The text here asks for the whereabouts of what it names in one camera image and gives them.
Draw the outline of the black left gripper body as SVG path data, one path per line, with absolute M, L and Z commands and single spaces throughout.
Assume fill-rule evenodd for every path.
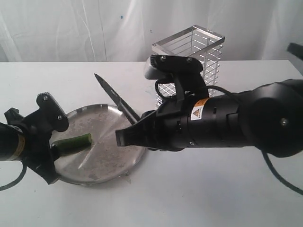
M 51 133 L 40 132 L 37 127 L 26 125 L 23 120 L 16 123 L 26 138 L 26 148 L 21 155 L 23 163 L 32 170 L 55 170 L 49 144 Z

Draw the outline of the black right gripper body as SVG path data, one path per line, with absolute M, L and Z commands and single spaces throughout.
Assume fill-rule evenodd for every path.
M 163 102 L 153 114 L 154 150 L 241 147 L 240 103 L 227 95 Z

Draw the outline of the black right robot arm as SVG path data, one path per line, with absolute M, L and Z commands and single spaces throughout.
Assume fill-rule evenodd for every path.
M 163 151 L 185 148 L 253 146 L 275 157 L 303 149 L 303 82 L 288 79 L 232 93 L 214 86 L 210 97 L 201 76 L 203 65 L 193 57 L 151 55 L 145 77 L 156 84 L 175 85 L 176 93 L 158 109 L 116 131 L 118 146 Z

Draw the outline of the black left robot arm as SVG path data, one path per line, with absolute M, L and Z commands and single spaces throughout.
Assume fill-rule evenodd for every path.
M 4 115 L 7 123 L 0 124 L 0 160 L 20 161 L 23 166 L 21 176 L 12 185 L 23 178 L 28 168 L 48 184 L 58 181 L 49 144 L 58 113 L 38 109 L 24 117 L 18 109 L 10 108 Z

